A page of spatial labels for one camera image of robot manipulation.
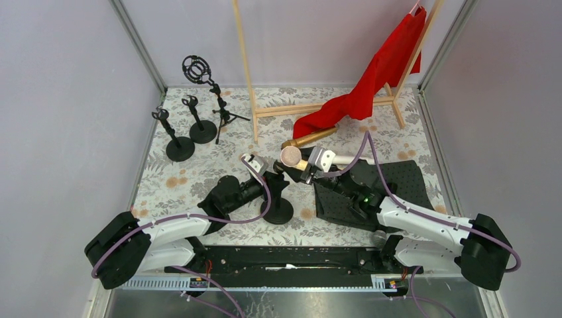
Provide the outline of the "pink microphone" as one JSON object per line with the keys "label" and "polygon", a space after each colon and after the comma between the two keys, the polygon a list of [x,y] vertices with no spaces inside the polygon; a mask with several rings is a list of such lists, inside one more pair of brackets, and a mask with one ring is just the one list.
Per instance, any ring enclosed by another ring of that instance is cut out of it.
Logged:
{"label": "pink microphone", "polygon": [[286,146],[280,152],[280,161],[283,165],[304,171],[308,162],[303,160],[301,150],[296,146]]}

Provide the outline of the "black round-base mic stand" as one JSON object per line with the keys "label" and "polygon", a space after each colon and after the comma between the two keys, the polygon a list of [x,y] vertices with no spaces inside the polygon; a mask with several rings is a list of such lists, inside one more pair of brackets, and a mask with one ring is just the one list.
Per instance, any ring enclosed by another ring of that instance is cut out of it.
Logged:
{"label": "black round-base mic stand", "polygon": [[282,197],[282,193],[270,193],[270,200],[266,200],[260,206],[261,210],[270,204],[267,214],[263,217],[265,221],[273,225],[284,225],[294,216],[292,204]]}

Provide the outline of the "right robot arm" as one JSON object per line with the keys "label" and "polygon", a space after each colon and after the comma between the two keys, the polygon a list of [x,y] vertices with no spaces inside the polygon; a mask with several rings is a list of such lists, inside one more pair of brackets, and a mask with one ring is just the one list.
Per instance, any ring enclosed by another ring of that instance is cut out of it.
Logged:
{"label": "right robot arm", "polygon": [[295,182],[313,186],[320,219],[381,234],[383,264],[461,274],[480,288],[500,288],[512,245],[491,217],[444,215],[399,197],[372,158],[286,146],[277,165]]}

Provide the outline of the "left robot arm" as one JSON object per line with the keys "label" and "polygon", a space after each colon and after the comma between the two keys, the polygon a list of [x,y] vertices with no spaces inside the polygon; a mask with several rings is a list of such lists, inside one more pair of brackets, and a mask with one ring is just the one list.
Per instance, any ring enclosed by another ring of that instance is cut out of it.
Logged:
{"label": "left robot arm", "polygon": [[273,172],[245,182],[224,176],[203,201],[186,212],[155,219],[122,212],[84,248],[91,275],[111,290],[141,272],[185,266],[204,251],[200,238],[233,223],[230,213],[242,206],[261,197],[259,217],[272,217],[285,202],[281,194],[289,184]]}

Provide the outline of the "gold microphone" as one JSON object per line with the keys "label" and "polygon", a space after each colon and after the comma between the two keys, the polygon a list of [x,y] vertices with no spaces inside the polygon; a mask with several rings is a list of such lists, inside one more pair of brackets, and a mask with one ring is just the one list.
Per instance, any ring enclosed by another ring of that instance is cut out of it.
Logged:
{"label": "gold microphone", "polygon": [[326,128],[326,129],[321,129],[321,130],[310,133],[310,134],[305,135],[305,136],[300,137],[300,138],[293,138],[293,139],[287,140],[287,141],[282,143],[281,149],[284,149],[288,146],[294,146],[294,147],[300,148],[304,145],[311,144],[311,143],[313,143],[315,141],[318,141],[320,139],[323,139],[327,136],[331,136],[334,133],[336,133],[337,131],[338,131],[338,126],[332,126],[332,127]]}

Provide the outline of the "dark perforated foam mat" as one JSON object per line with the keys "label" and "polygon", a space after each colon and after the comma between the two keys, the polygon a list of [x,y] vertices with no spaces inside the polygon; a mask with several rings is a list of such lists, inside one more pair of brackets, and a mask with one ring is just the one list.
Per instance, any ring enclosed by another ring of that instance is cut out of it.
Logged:
{"label": "dark perforated foam mat", "polygon": [[371,232],[396,232],[397,228],[381,225],[376,216],[381,211],[379,205],[387,196],[384,185],[396,197],[433,209],[422,171],[413,160],[382,164],[380,169],[359,160],[340,178],[348,193],[314,186],[316,215],[329,223]]}

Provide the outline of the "red cloth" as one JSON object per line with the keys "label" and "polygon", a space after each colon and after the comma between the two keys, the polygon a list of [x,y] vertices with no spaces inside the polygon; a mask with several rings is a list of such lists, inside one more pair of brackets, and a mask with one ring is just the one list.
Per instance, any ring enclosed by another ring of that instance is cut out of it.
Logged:
{"label": "red cloth", "polygon": [[326,102],[322,108],[299,118],[293,137],[301,138],[336,125],[343,117],[363,120],[372,115],[372,100],[384,84],[396,87],[425,25],[427,11],[408,13],[373,56],[353,90]]}

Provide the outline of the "wooden rack frame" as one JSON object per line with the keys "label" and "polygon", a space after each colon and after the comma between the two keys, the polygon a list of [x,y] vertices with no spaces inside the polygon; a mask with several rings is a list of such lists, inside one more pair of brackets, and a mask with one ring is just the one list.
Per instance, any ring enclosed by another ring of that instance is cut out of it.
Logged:
{"label": "wooden rack frame", "polygon": [[[423,30],[420,34],[420,38],[416,42],[414,46],[414,51],[410,55],[408,60],[407,67],[402,72],[400,80],[396,87],[391,87],[389,83],[384,84],[384,90],[386,95],[384,97],[375,97],[372,100],[372,105],[374,107],[379,106],[386,106],[390,105],[394,112],[395,118],[398,122],[398,126],[402,129],[405,127],[405,122],[403,120],[402,114],[399,110],[398,106],[398,99],[402,93],[402,90],[406,84],[406,79],[412,73],[412,69],[414,64],[417,60],[420,60],[420,54],[424,45],[424,42],[431,30],[433,23],[435,22],[435,18],[439,15],[440,10],[445,3],[444,0],[435,1],[431,11],[427,15],[427,19],[425,21]],[[245,38],[243,33],[243,23],[241,19],[241,14],[239,11],[239,4],[237,1],[232,2],[233,6],[233,13],[235,17],[235,23],[237,28],[237,35],[239,40],[239,48],[241,51],[241,56],[243,60],[243,68],[244,68],[244,75],[245,81],[247,85],[247,90],[249,93],[250,99],[250,106],[252,112],[252,122],[253,122],[253,138],[255,142],[258,142],[258,119],[265,118],[265,117],[276,117],[282,115],[297,115],[297,114],[305,114],[305,113],[312,113],[314,111],[318,111],[321,109],[322,104],[320,103],[309,103],[309,104],[301,104],[301,105],[285,105],[285,106],[278,106],[278,107],[259,107],[256,102],[255,92],[253,89],[252,81],[251,81],[251,73],[249,70],[249,61],[247,58],[247,51],[245,46]]]}

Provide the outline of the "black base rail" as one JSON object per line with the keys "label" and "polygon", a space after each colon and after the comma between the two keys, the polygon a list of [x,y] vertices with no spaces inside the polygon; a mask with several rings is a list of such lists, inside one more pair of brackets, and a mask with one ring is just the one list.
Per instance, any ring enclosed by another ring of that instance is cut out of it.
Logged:
{"label": "black base rail", "polygon": [[405,279],[414,269],[405,267],[377,248],[305,246],[207,246],[199,248],[185,266],[200,274],[264,278],[332,278],[344,275],[388,276]]}

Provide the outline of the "black tripod shock-mount stand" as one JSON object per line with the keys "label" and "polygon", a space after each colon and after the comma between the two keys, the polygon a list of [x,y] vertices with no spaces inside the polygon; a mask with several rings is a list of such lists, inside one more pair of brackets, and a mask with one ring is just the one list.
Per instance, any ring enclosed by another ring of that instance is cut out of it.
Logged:
{"label": "black tripod shock-mount stand", "polygon": [[198,85],[208,84],[211,87],[209,91],[214,93],[217,97],[219,109],[212,110],[213,113],[218,113],[220,118],[219,128],[215,139],[216,144],[219,144],[220,132],[223,127],[226,127],[236,119],[250,121],[249,118],[236,115],[226,110],[227,103],[221,96],[221,88],[214,80],[212,80],[211,68],[202,57],[196,55],[186,56],[182,62],[182,71],[186,79],[190,82]]}

